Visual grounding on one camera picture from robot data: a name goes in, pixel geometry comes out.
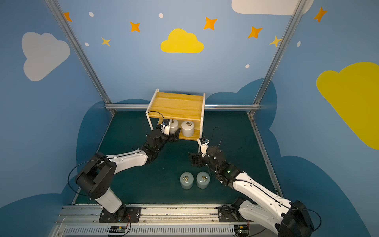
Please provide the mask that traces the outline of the white tea canister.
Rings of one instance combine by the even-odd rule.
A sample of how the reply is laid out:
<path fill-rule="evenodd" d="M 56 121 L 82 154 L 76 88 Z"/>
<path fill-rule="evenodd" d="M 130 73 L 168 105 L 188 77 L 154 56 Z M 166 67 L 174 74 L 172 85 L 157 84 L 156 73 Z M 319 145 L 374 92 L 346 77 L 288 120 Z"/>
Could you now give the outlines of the white tea canister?
<path fill-rule="evenodd" d="M 172 119 L 170 122 L 170 134 L 175 134 L 176 131 L 179 129 L 179 122 L 176 119 Z"/>
<path fill-rule="evenodd" d="M 184 137 L 192 137 L 194 135 L 194 123 L 192 121 L 183 121 L 181 131 Z"/>

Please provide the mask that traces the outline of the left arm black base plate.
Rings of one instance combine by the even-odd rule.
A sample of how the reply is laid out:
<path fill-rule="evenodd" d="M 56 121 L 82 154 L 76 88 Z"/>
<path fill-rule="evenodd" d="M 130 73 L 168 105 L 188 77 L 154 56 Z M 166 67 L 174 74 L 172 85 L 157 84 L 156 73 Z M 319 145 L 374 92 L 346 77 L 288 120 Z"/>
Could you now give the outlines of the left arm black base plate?
<path fill-rule="evenodd" d="M 100 213 L 100 223 L 138 223 L 141 216 L 141 207 L 122 205 L 115 213 L 105 208 Z"/>

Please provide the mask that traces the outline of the green circuit board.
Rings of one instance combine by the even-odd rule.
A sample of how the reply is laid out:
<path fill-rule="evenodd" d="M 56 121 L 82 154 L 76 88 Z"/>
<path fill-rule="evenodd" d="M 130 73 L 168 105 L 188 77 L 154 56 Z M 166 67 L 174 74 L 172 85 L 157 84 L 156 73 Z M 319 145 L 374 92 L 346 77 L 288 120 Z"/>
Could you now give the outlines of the green circuit board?
<path fill-rule="evenodd" d="M 123 237 L 127 234 L 128 227 L 126 225 L 113 225 L 110 226 L 108 231 L 109 237 Z"/>
<path fill-rule="evenodd" d="M 234 225 L 235 237 L 248 237 L 250 230 L 248 225 Z"/>

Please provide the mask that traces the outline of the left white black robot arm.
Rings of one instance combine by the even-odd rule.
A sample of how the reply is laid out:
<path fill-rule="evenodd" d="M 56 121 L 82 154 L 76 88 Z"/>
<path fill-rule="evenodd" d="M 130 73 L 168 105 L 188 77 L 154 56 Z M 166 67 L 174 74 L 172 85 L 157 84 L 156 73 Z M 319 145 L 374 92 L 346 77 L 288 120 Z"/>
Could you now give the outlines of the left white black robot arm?
<path fill-rule="evenodd" d="M 152 163 L 167 142 L 177 142 L 181 130 L 170 132 L 170 122 L 164 119 L 147 136 L 146 143 L 133 152 L 107 156 L 96 153 L 77 174 L 75 183 L 109 214 L 118 213 L 123 203 L 110 188 L 114 175 Z"/>

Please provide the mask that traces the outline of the teal tea canister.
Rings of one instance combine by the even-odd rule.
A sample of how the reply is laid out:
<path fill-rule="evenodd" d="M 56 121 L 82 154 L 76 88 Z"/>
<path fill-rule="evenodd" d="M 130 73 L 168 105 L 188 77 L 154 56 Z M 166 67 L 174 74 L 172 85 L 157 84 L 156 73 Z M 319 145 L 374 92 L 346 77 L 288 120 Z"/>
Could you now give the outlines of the teal tea canister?
<path fill-rule="evenodd" d="M 181 187 L 185 190 L 189 190 L 192 188 L 194 183 L 194 177 L 190 172 L 184 172 L 180 176 L 180 184 Z"/>
<path fill-rule="evenodd" d="M 210 175 L 207 172 L 199 172 L 196 176 L 196 184 L 200 189 L 206 189 L 210 183 Z"/>

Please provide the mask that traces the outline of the right green circuit board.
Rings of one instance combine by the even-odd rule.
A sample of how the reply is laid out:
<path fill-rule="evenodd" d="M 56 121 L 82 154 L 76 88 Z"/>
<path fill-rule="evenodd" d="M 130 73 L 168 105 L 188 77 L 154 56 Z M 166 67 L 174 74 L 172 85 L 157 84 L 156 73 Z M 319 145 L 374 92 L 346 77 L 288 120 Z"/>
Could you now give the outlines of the right green circuit board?
<path fill-rule="evenodd" d="M 234 225 L 235 237 L 248 237 L 250 230 L 248 225 Z"/>

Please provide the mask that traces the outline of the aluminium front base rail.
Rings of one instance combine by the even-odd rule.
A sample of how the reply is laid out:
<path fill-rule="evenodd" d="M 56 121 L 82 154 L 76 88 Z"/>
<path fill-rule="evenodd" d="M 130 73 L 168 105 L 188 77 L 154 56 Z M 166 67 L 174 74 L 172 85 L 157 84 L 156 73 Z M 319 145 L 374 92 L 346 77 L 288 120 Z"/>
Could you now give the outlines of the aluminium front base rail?
<path fill-rule="evenodd" d="M 97 204 L 64 206 L 49 234 L 51 237 L 108 237 L 110 226 L 126 225 L 123 237 L 134 236 L 234 236 L 234 225 L 248 225 L 252 231 L 260 224 L 219 222 L 217 207 L 221 204 L 127 205 L 141 207 L 138 223 L 100 223 L 102 207 Z M 276 234 L 263 227 L 269 235 Z"/>

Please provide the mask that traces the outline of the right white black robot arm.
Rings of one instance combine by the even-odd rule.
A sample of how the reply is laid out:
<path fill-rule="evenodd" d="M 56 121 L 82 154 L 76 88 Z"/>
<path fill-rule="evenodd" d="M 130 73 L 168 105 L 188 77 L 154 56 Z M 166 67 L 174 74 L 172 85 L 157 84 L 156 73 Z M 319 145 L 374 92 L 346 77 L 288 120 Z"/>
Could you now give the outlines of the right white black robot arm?
<path fill-rule="evenodd" d="M 189 157 L 193 166 L 207 166 L 221 184 L 248 197 L 237 207 L 245 220 L 256 222 L 279 237 L 309 237 L 317 230 L 310 209 L 302 202 L 290 201 L 271 192 L 229 163 L 217 146 L 205 152 L 190 153 Z"/>

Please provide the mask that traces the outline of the left aluminium corner post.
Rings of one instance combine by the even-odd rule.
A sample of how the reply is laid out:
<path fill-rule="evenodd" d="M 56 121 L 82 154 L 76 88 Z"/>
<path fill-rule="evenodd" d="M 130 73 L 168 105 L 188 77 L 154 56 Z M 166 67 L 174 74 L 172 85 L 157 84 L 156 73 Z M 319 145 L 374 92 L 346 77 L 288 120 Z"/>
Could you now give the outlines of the left aluminium corner post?
<path fill-rule="evenodd" d="M 59 26 L 61 27 L 63 33 L 67 37 L 68 41 L 70 42 L 72 48 L 74 49 L 76 55 L 78 56 L 80 62 L 82 63 L 84 69 L 86 70 L 89 78 L 93 82 L 94 86 L 96 87 L 98 93 L 100 94 L 101 98 L 103 99 L 105 104 L 112 104 L 110 97 L 105 91 L 105 88 L 103 87 L 100 79 L 98 78 L 95 70 L 93 69 L 88 57 L 86 56 L 83 47 L 81 46 L 79 40 L 77 39 L 73 29 L 71 28 L 69 21 L 66 19 L 58 1 L 51 1 L 46 0 L 45 1 L 48 8 L 50 9 L 51 13 L 53 14 L 54 18 L 58 22 Z"/>

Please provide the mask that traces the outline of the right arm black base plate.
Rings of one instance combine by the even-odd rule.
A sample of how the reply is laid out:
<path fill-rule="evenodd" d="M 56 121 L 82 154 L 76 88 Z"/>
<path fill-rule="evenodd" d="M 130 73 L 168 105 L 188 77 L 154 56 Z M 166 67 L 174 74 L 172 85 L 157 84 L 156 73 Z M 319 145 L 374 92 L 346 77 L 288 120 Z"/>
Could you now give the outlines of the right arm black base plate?
<path fill-rule="evenodd" d="M 247 222 L 238 210 L 228 205 L 222 205 L 217 207 L 219 222 Z"/>

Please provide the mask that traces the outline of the horizontal aluminium back rail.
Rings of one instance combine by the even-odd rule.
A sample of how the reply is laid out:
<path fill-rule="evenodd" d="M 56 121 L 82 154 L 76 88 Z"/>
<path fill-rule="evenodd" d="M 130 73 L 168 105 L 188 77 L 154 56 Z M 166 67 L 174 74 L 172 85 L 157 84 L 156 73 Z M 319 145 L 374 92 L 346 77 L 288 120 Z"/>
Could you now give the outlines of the horizontal aluminium back rail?
<path fill-rule="evenodd" d="M 149 108 L 149 104 L 105 104 L 105 108 L 108 110 L 147 110 Z M 205 110 L 259 110 L 260 105 L 252 104 L 252 105 L 210 105 L 206 104 L 204 106 Z"/>

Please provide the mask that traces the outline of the white metal wooden shelf rack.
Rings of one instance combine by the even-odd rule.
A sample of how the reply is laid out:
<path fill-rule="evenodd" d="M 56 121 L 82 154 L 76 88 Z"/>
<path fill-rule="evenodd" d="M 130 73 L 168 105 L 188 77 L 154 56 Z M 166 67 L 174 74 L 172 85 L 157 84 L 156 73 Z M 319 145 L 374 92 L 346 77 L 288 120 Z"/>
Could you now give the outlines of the white metal wooden shelf rack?
<path fill-rule="evenodd" d="M 188 95 L 177 93 L 160 92 L 156 89 L 146 110 L 151 130 L 155 128 L 151 119 L 157 118 L 162 122 L 163 118 L 176 119 L 179 122 L 179 128 L 183 121 L 192 121 L 194 123 L 194 135 L 184 137 L 180 134 L 179 138 L 183 140 L 198 141 L 203 136 L 204 106 L 205 96 Z"/>

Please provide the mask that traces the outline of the right aluminium corner post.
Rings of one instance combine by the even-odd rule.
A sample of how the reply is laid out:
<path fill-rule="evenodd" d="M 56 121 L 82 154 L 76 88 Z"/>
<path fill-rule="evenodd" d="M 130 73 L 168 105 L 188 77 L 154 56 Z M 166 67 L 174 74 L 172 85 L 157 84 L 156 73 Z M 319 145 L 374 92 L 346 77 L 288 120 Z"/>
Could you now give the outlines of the right aluminium corner post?
<path fill-rule="evenodd" d="M 264 97 L 264 94 L 276 72 L 277 67 L 280 64 L 280 61 L 286 51 L 286 48 L 288 44 L 291 41 L 291 38 L 296 31 L 296 28 L 304 15 L 305 12 L 307 12 L 306 8 L 308 6 L 312 6 L 313 1 L 306 1 L 306 0 L 301 0 L 298 1 L 297 5 L 295 6 L 294 12 L 289 20 L 289 23 L 283 33 L 282 36 L 282 41 L 279 43 L 279 46 L 275 52 L 275 55 L 273 57 L 273 60 L 269 66 L 269 69 L 267 71 L 266 76 L 264 77 L 263 82 L 261 83 L 261 86 L 257 92 L 257 95 L 254 99 L 253 102 L 253 108 L 249 111 L 249 116 L 253 118 L 255 112 L 260 109 L 260 103 Z"/>

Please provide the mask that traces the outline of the aluminium corner post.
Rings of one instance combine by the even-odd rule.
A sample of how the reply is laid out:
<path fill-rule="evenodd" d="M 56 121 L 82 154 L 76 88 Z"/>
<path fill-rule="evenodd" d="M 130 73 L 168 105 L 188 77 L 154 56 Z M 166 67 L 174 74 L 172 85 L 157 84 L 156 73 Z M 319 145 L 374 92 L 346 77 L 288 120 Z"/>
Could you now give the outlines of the aluminium corner post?
<path fill-rule="evenodd" d="M 88 57 L 86 56 L 83 47 L 81 46 L 79 40 L 77 39 L 73 29 L 71 28 L 69 21 L 66 19 L 58 1 L 51 1 L 46 0 L 45 1 L 48 8 L 50 9 L 51 13 L 53 14 L 54 18 L 58 22 L 59 26 L 61 27 L 63 33 L 67 37 L 68 41 L 70 42 L 72 48 L 74 49 L 76 55 L 78 56 L 80 62 L 82 63 L 84 69 L 86 70 L 89 78 L 93 82 L 94 86 L 96 87 L 98 93 L 100 94 L 101 98 L 103 99 L 105 104 L 112 104 L 110 97 L 105 91 L 105 88 L 103 87 L 100 79 L 98 78 L 95 70 L 93 69 Z"/>
<path fill-rule="evenodd" d="M 264 94 L 276 72 L 277 67 L 280 64 L 280 61 L 286 51 L 286 48 L 288 44 L 291 41 L 291 38 L 296 31 L 296 28 L 304 15 L 305 12 L 307 12 L 306 8 L 308 6 L 312 6 L 313 1 L 306 1 L 306 0 L 301 0 L 298 1 L 297 5 L 295 6 L 294 12 L 289 20 L 289 23 L 283 33 L 282 36 L 282 41 L 279 43 L 279 46 L 275 52 L 275 55 L 273 57 L 273 60 L 269 66 L 269 69 L 267 71 L 266 76 L 264 77 L 263 82 L 261 83 L 261 86 L 257 92 L 257 95 L 254 99 L 253 102 L 253 108 L 249 111 L 249 116 L 253 118 L 255 112 L 260 109 L 260 103 L 264 97 Z"/>

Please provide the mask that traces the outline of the left green circuit board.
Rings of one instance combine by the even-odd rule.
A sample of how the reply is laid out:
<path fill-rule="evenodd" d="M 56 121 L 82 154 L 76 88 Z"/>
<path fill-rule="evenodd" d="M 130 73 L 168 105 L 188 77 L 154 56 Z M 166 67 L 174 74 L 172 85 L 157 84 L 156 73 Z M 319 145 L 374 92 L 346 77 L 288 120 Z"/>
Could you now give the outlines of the left green circuit board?
<path fill-rule="evenodd" d="M 113 225 L 110 226 L 108 231 L 109 237 L 123 237 L 127 234 L 128 227 L 126 225 Z"/>

